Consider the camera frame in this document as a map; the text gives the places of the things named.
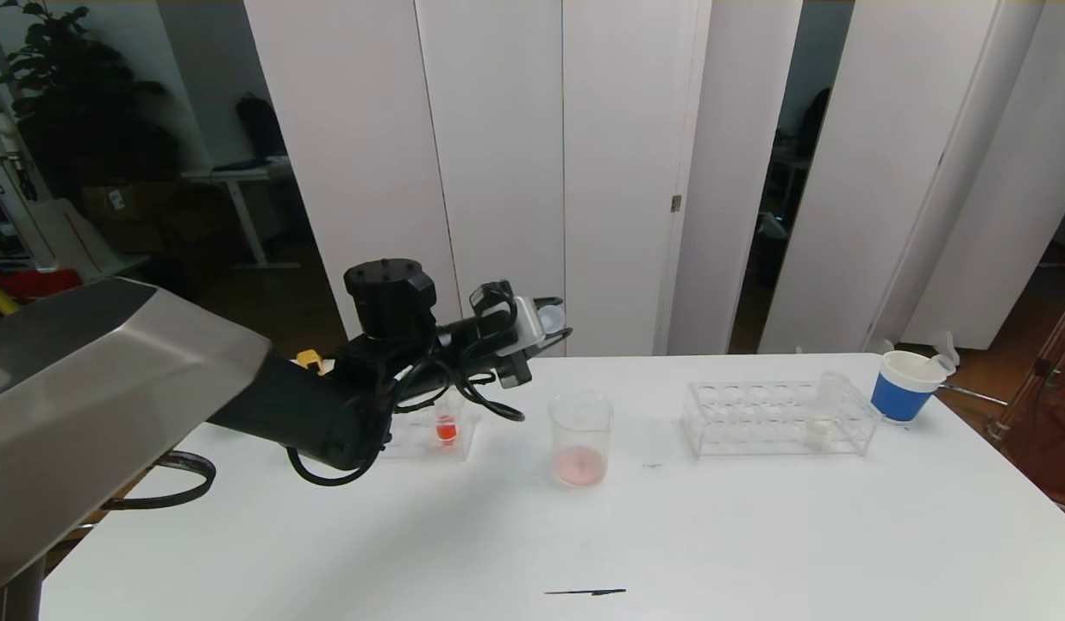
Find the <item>white partition panel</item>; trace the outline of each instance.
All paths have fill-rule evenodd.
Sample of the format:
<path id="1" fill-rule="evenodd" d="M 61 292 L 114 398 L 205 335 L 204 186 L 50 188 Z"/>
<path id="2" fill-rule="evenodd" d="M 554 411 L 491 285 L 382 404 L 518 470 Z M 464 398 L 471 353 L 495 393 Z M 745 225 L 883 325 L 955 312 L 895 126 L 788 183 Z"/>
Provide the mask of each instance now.
<path id="1" fill-rule="evenodd" d="M 669 354 L 727 350 L 800 3 L 712 3 Z"/>
<path id="2" fill-rule="evenodd" d="M 563 141 L 571 356 L 661 349 L 659 296 L 682 193 L 703 0 L 563 2 Z M 699 12 L 705 14 L 699 20 Z M 697 71 L 695 78 L 700 78 Z M 668 295 L 673 295 L 669 288 Z"/>
<path id="3" fill-rule="evenodd" d="M 413 0 L 246 0 L 306 213 L 347 333 L 343 273 L 404 256 L 460 317 Z"/>
<path id="4" fill-rule="evenodd" d="M 759 350 L 856 352 L 958 117 L 996 2 L 856 2 Z"/>
<path id="5" fill-rule="evenodd" d="M 999 2 L 984 54 L 977 64 L 969 94 L 954 126 L 954 134 L 931 181 L 922 213 L 870 333 L 868 345 L 871 349 L 882 339 L 901 341 L 904 327 L 927 290 L 935 264 L 985 160 L 996 127 L 1004 116 L 1004 107 L 1016 83 L 1018 67 L 1022 66 L 1030 47 L 1034 27 L 1042 15 L 1042 2 L 1016 0 Z M 930 339 L 935 337 L 933 333 L 929 336 Z"/>
<path id="6" fill-rule="evenodd" d="M 1065 213 L 1065 2 L 1047 2 L 1004 117 L 904 333 L 985 349 Z"/>
<path id="7" fill-rule="evenodd" d="M 417 0 L 456 278 L 563 296 L 560 0 Z"/>

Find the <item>red object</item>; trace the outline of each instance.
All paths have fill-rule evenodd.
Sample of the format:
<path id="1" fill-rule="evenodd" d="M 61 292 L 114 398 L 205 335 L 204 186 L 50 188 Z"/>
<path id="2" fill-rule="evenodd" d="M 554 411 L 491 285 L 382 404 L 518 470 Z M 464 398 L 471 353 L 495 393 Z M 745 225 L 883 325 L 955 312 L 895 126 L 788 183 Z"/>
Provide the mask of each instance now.
<path id="1" fill-rule="evenodd" d="M 75 269 L 56 269 L 55 272 L 29 269 L 11 275 L 0 274 L 0 289 L 20 301 L 30 301 L 68 291 L 71 288 L 78 288 L 81 283 Z"/>
<path id="2" fill-rule="evenodd" d="M 437 437 L 445 445 L 452 444 L 456 440 L 457 434 L 455 416 L 450 414 L 437 416 Z"/>

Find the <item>white table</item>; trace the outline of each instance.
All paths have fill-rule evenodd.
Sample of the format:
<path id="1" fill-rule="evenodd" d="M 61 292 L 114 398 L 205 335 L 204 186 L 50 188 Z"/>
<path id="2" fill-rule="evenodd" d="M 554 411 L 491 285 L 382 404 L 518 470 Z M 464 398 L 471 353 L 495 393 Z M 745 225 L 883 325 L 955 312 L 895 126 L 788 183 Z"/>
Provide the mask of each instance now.
<path id="1" fill-rule="evenodd" d="M 380 460 L 358 483 L 302 483 L 283 448 L 198 428 L 206 497 L 111 514 L 43 590 L 43 617 L 215 619 L 1065 619 L 1065 516 L 938 401 L 883 424 L 866 457 L 690 457 L 687 380 L 847 373 L 870 354 L 552 358 L 489 392 L 464 463 Z M 550 396 L 612 398 L 609 472 L 546 472 Z M 185 487 L 159 469 L 134 490 Z M 627 589 L 607 597 L 544 591 Z"/>
<path id="2" fill-rule="evenodd" d="M 197 170 L 183 173 L 181 177 L 189 181 L 200 183 L 224 183 L 229 191 L 229 200 L 233 201 L 233 209 L 237 212 L 237 219 L 241 220 L 241 230 L 245 234 L 245 241 L 252 252 L 252 260 L 256 263 L 237 265 L 237 267 L 253 267 L 260 269 L 276 269 L 286 267 L 298 267 L 298 263 L 269 263 L 267 252 L 264 252 L 264 244 L 260 241 L 260 233 L 256 231 L 256 224 L 252 223 L 251 212 L 245 202 L 245 194 L 241 192 L 241 183 L 252 181 L 269 181 L 286 177 L 292 174 L 291 162 L 274 162 L 274 164 L 258 165 L 253 168 L 243 170 Z"/>

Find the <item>metal stand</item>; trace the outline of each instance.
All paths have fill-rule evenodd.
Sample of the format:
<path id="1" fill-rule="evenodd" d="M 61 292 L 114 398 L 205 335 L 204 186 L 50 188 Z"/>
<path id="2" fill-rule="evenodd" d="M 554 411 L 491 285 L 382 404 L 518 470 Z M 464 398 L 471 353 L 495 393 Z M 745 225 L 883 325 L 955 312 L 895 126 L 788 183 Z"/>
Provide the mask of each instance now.
<path id="1" fill-rule="evenodd" d="M 43 601 L 46 555 L 0 589 L 0 621 L 35 621 Z"/>

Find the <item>cardboard box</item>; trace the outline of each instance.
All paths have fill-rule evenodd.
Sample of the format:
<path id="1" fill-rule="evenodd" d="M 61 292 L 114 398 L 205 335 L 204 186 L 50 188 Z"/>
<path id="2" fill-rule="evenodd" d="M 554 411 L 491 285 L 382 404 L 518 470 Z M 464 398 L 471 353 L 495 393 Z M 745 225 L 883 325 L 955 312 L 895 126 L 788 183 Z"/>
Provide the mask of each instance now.
<path id="1" fill-rule="evenodd" d="M 98 228 L 116 251 L 168 258 L 181 256 L 186 247 L 220 232 L 233 231 L 237 226 L 231 215 L 220 205 L 189 205 L 155 219 L 101 223 Z"/>
<path id="2" fill-rule="evenodd" d="M 192 183 L 151 181 L 124 185 L 98 185 L 83 189 L 84 215 L 92 223 L 130 223 L 150 219 L 175 208 L 181 194 Z"/>

